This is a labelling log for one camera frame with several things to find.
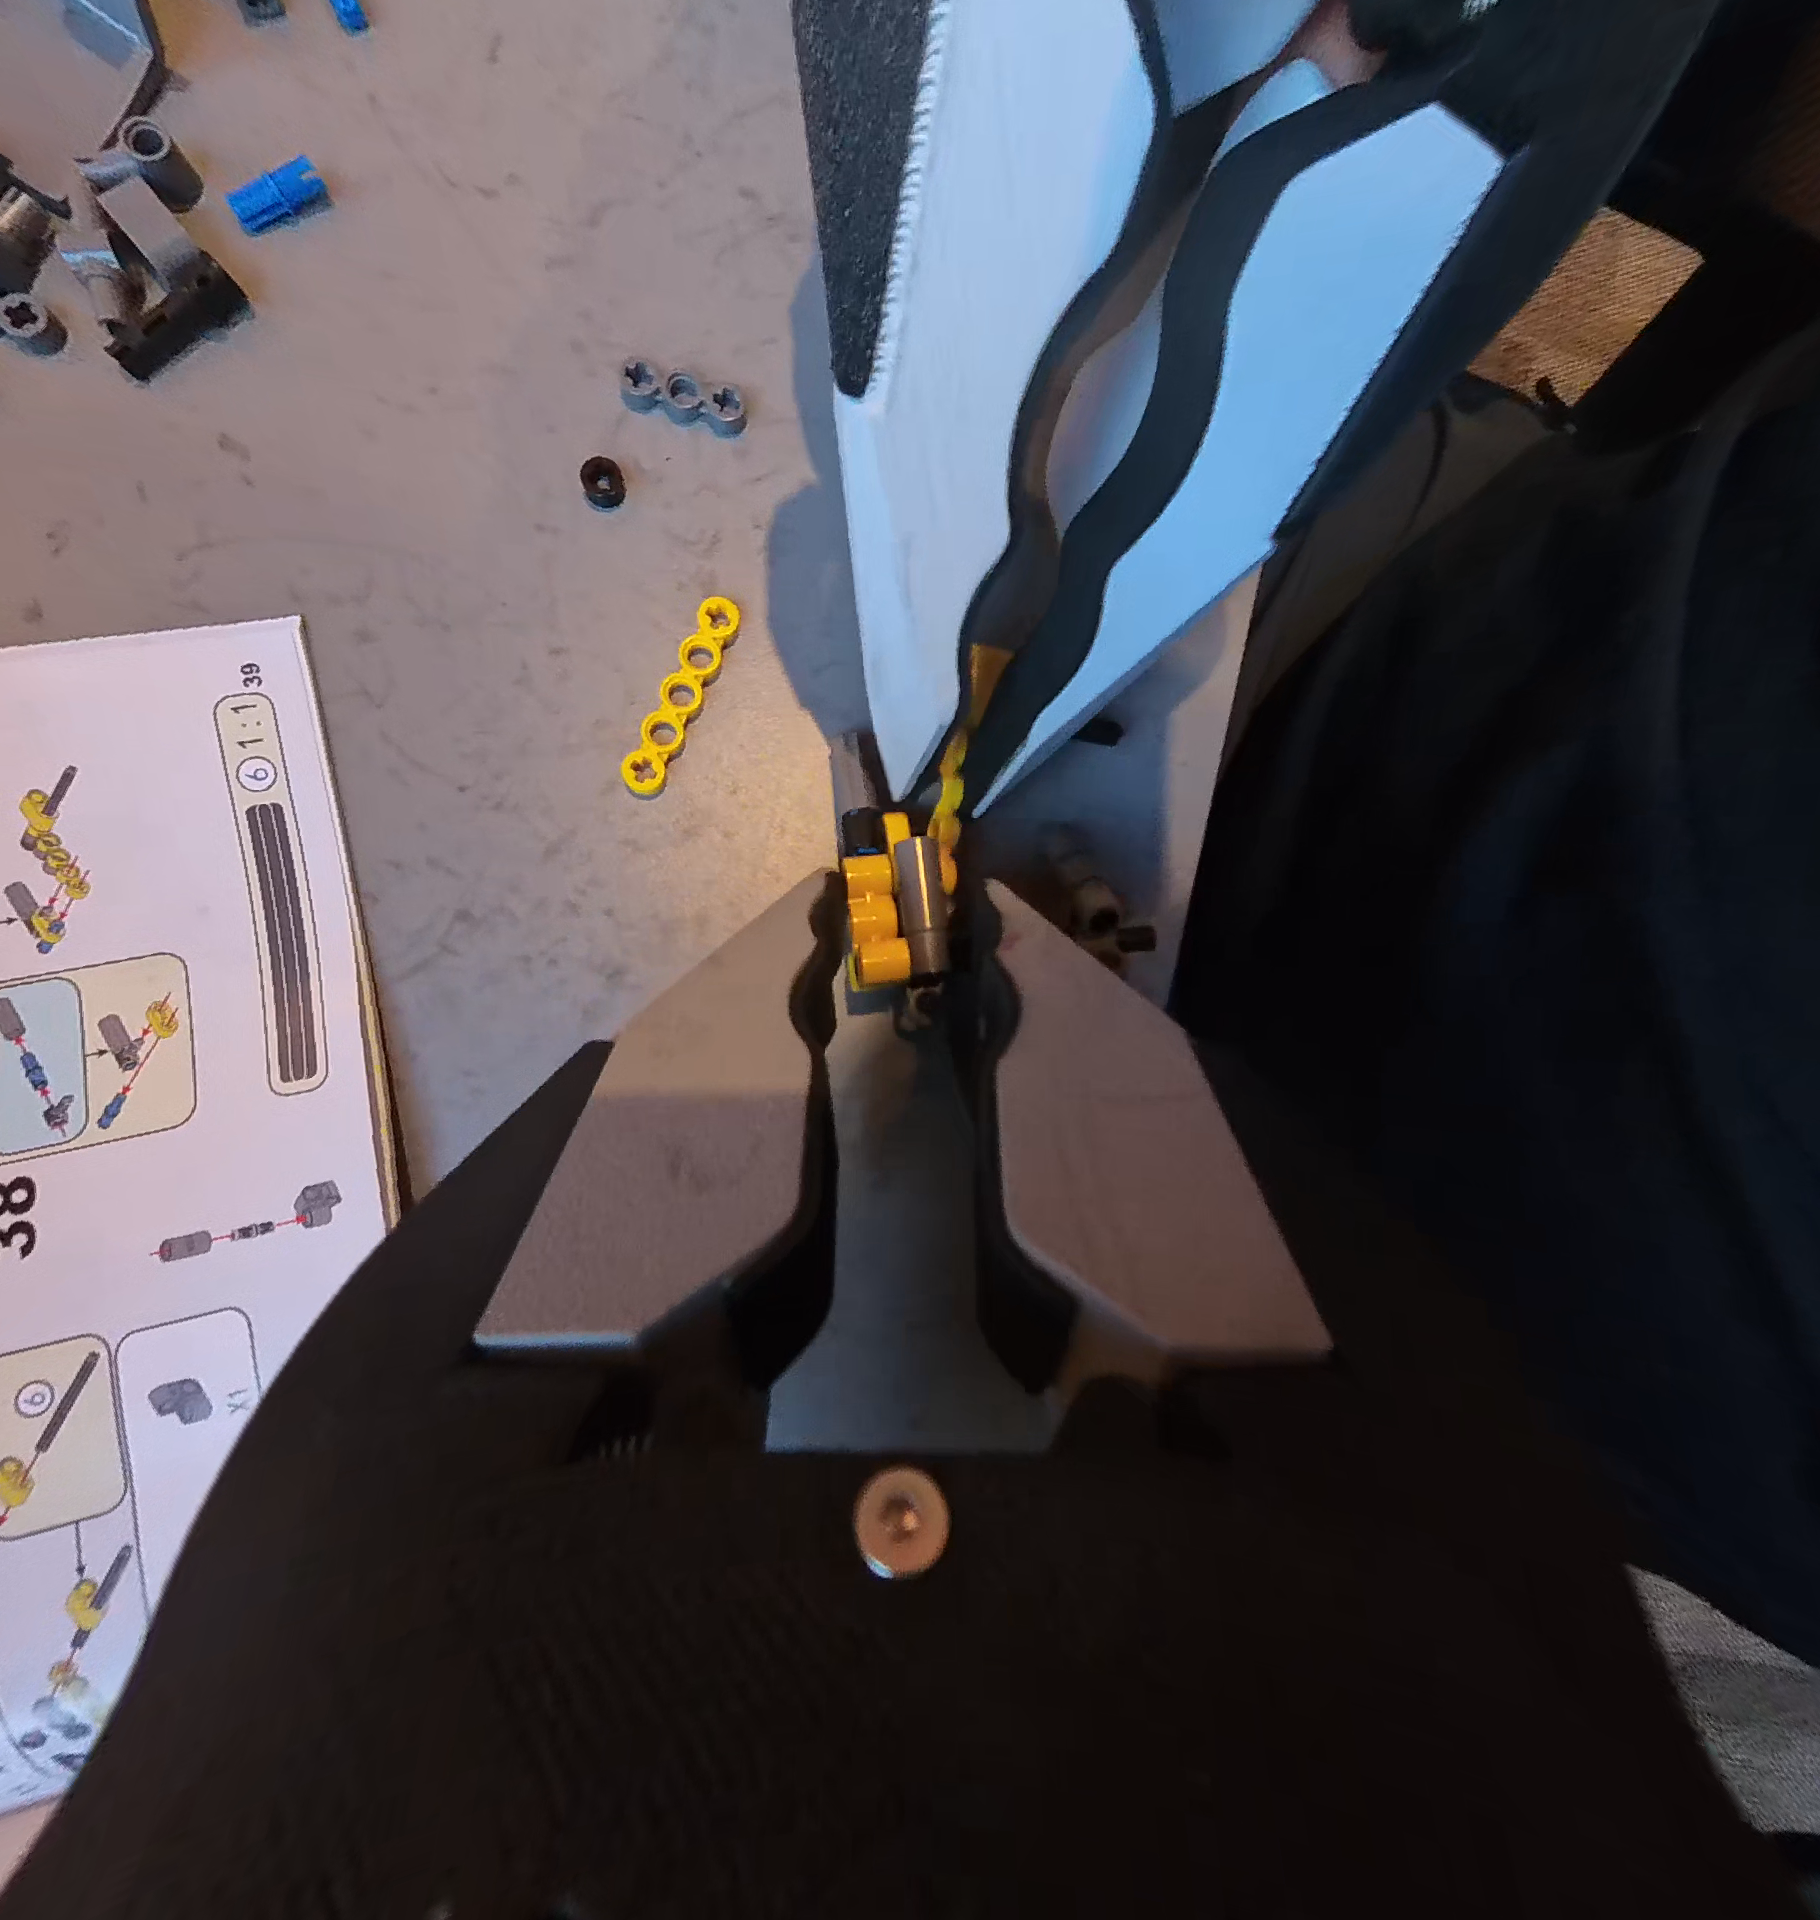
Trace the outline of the small blue brick piece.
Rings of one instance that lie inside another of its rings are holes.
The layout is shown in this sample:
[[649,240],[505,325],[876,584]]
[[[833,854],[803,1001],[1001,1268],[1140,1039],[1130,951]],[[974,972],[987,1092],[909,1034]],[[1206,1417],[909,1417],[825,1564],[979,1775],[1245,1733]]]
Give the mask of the small blue brick piece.
[[236,229],[258,239],[321,216],[333,198],[317,164],[298,155],[229,188],[224,206]]

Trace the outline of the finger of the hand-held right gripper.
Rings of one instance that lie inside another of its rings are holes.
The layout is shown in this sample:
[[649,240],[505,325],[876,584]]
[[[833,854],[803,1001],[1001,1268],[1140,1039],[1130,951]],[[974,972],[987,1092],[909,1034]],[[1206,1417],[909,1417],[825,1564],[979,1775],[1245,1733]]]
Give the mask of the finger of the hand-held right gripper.
[[1015,524],[1018,405],[1169,117],[1152,5],[827,9],[833,427],[870,729],[914,793]]
[[1151,387],[1072,516],[967,755],[967,814],[1248,577],[1505,168],[1450,108],[1298,108],[1233,142],[1161,281]]

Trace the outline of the pile of small building bricks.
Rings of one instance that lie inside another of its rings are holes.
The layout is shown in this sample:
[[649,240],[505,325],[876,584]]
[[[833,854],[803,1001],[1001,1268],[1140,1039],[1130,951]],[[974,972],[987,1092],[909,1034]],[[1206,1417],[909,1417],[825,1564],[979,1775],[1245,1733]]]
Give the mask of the pile of small building bricks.
[[0,2],[0,340],[50,357],[72,332],[151,382],[242,319],[248,295],[187,216],[203,175],[160,115],[154,5]]

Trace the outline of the instruction booklet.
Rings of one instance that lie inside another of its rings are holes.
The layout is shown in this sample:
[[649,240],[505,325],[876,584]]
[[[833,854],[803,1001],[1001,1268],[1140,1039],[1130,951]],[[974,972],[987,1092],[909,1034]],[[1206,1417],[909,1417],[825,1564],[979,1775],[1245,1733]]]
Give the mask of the instruction booklet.
[[303,622],[0,648],[0,1814],[397,1183]]

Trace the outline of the small grey brick piece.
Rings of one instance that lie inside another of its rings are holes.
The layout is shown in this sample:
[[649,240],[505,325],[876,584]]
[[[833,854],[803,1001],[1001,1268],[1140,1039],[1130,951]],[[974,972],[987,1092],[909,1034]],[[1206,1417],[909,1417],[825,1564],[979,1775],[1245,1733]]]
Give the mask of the small grey brick piece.
[[709,382],[687,369],[661,370],[641,357],[622,361],[618,396],[630,413],[663,416],[680,427],[703,425],[721,440],[739,438],[748,425],[747,401],[735,385]]

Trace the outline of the grey desk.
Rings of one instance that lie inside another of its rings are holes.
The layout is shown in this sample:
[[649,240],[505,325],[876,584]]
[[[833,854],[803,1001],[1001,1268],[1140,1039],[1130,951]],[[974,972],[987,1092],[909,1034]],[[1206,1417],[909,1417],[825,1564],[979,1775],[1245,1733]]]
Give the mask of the grey desk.
[[[361,912],[397,1218],[262,1391],[397,1278],[338,1421],[401,1441],[443,1256],[518,1245],[610,1044],[805,878],[863,692],[786,5],[368,5],[252,30],[154,5],[205,181],[187,226],[248,313],[151,382],[0,340],[0,649],[303,622]],[[311,156],[333,206],[252,239],[224,194]],[[622,406],[641,357],[735,385],[739,438]],[[581,463],[628,480],[598,513]],[[661,796],[618,764],[701,599],[741,624]],[[825,1048],[833,1302],[773,1449],[1035,1452],[979,1326],[973,1098],[939,1026]]]

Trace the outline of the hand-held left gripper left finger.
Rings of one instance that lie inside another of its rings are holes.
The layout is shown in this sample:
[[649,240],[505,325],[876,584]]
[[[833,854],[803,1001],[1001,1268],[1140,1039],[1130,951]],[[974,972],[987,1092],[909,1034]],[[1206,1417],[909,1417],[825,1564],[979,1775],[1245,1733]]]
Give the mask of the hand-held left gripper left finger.
[[833,1295],[844,885],[805,878],[610,1044],[475,1324],[493,1355],[777,1380]]

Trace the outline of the small yellow brick piece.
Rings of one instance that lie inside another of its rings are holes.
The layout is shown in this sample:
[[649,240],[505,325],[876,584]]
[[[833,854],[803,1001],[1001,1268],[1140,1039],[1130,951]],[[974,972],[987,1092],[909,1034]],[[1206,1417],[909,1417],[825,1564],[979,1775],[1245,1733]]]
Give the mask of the small yellow brick piece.
[[618,777],[628,796],[653,801],[664,793],[739,630],[735,599],[711,594],[697,601],[690,628],[678,642],[672,667],[659,682],[653,704],[637,721],[620,759]]

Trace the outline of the yellow perforated brick beam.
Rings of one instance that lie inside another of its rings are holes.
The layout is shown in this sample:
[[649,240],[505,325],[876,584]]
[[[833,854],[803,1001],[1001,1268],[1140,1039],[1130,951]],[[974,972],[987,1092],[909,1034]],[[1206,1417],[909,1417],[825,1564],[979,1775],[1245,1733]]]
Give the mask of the yellow perforated brick beam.
[[939,796],[928,814],[926,835],[941,850],[952,853],[963,831],[965,760],[970,740],[984,721],[1001,672],[1015,658],[1012,649],[974,646],[969,663],[965,715],[952,728],[939,757]]

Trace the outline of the grey and yellow brick assembly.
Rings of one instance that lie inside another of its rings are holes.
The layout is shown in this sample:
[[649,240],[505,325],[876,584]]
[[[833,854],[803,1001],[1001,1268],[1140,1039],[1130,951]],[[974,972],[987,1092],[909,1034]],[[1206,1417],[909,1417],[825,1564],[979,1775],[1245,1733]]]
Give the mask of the grey and yellow brick assembly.
[[[848,995],[884,1007],[904,1039],[945,1023],[947,991],[970,963],[960,788],[947,779],[932,807],[851,807],[839,820]],[[1047,825],[1028,881],[1037,912],[1112,972],[1157,950],[1152,925],[1126,904],[1080,830]]]

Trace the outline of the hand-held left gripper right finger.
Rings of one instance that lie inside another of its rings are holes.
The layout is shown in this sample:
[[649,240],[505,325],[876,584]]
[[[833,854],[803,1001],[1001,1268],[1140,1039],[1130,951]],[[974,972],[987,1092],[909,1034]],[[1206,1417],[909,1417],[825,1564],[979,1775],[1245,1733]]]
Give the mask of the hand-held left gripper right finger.
[[977,1311],[1026,1389],[1312,1364],[1330,1328],[1189,1037],[1001,881],[970,925]]

